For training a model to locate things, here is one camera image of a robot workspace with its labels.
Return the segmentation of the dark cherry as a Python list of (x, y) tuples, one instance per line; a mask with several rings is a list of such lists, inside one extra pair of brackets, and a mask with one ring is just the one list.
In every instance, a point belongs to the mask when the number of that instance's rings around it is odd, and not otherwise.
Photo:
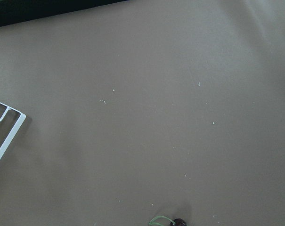
[(164, 226), (164, 224), (158, 222), (159, 219), (165, 219), (169, 222), (169, 226), (187, 226), (187, 222), (181, 218), (170, 219), (166, 216), (156, 216), (148, 222), (149, 226)]

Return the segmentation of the white cup rack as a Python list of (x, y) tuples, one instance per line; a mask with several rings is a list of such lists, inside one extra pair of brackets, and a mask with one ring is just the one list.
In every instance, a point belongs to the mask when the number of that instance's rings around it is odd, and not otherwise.
[(0, 161), (25, 119), (24, 113), (0, 102)]

